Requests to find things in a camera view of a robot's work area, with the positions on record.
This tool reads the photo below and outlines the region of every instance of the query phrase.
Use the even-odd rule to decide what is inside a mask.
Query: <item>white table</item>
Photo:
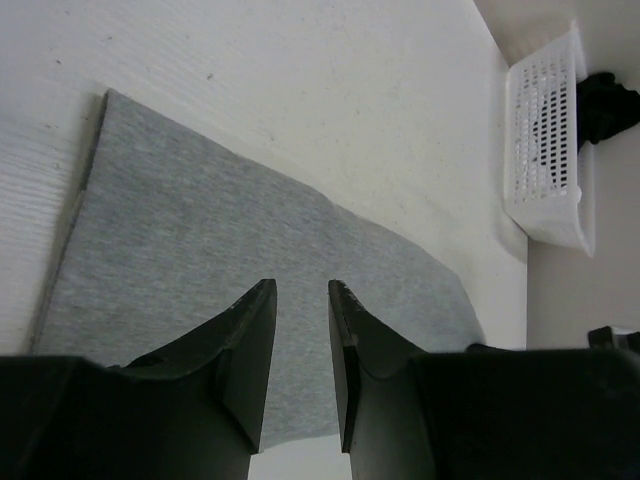
[[[0,352],[24,346],[107,87],[421,245],[461,277],[488,341],[523,347],[506,70],[472,0],[4,2]],[[254,478],[304,444],[256,458]]]

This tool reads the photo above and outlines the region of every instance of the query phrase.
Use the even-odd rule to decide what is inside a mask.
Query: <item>basket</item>
[[[575,26],[509,70],[505,210],[531,238],[593,256],[593,146],[578,154],[577,140],[586,76]]]

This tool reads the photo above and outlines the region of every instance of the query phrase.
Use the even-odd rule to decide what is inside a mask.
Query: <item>fabric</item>
[[[640,94],[602,72],[578,83],[578,149],[606,140],[640,122]]]
[[[275,278],[262,447],[338,432],[327,282],[428,351],[483,340],[458,278],[312,188],[118,94],[36,351],[123,365]]]

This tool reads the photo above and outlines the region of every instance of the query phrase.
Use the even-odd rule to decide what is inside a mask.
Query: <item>black cloth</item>
[[[640,122],[640,94],[615,83],[613,73],[602,72],[578,83],[578,150],[611,138]]]

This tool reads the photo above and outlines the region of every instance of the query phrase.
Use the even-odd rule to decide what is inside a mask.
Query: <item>laundry basket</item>
[[[576,82],[587,76],[578,29],[509,70],[505,210],[542,242],[595,251],[593,147],[578,154]]]

